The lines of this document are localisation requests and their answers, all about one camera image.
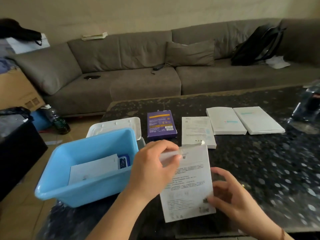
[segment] plastic bottle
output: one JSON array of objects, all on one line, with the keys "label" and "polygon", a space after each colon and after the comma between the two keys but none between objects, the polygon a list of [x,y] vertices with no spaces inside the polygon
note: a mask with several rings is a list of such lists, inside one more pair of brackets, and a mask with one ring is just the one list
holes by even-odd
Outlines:
[{"label": "plastic bottle", "polygon": [[41,107],[41,109],[43,109],[46,117],[54,125],[60,135],[65,135],[70,132],[71,129],[66,120],[58,115],[55,109],[53,109],[49,104]]},{"label": "plastic bottle", "polygon": [[295,108],[292,118],[302,121],[314,121],[320,112],[320,80],[311,83],[301,95],[301,102]]}]

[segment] black backpack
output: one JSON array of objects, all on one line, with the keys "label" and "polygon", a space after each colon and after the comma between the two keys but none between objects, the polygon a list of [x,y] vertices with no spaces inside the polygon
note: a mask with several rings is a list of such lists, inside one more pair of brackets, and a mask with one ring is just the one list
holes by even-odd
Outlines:
[{"label": "black backpack", "polygon": [[22,28],[16,20],[10,18],[0,19],[0,39],[13,37],[22,41],[34,41],[42,45],[42,36],[40,32]]},{"label": "black backpack", "polygon": [[270,59],[281,43],[285,28],[270,24],[259,26],[243,43],[235,47],[232,66],[249,66],[257,61]]}]

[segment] gray couch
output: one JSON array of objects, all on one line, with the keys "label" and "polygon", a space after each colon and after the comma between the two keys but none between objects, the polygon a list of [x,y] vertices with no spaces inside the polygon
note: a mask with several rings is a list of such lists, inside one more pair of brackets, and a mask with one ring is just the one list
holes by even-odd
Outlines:
[{"label": "gray couch", "polygon": [[[254,30],[272,23],[287,27],[278,55],[291,66],[231,66],[234,47]],[[193,44],[215,40],[214,66],[166,67],[166,42]],[[125,33],[103,40],[71,40],[15,55],[43,99],[61,115],[104,113],[112,101],[157,98],[294,85],[320,76],[320,19],[256,19],[203,24],[171,31]],[[87,75],[100,75],[86,80]]]}]

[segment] tile floor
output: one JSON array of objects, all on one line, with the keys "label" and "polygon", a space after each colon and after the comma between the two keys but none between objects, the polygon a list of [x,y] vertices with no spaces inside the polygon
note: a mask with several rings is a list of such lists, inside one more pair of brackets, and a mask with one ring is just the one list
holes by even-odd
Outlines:
[{"label": "tile floor", "polygon": [[[98,123],[100,116],[69,118],[67,121],[71,131],[66,135],[58,135],[54,130],[40,133],[44,141],[62,143],[85,138],[91,125]],[[55,200],[41,201],[34,196],[34,189],[57,145],[49,145],[48,150],[26,174],[20,184],[0,202],[0,239],[1,240],[33,240],[41,229]]]}]

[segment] gray pillow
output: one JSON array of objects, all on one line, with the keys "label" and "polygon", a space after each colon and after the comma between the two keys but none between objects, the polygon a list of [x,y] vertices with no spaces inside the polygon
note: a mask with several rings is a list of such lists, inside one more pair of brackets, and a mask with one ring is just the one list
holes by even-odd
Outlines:
[{"label": "gray pillow", "polygon": [[213,66],[214,40],[184,45],[167,42],[165,65],[182,66]]},{"label": "gray pillow", "polygon": [[12,55],[24,74],[41,91],[53,95],[72,82],[82,71],[67,43]]}]

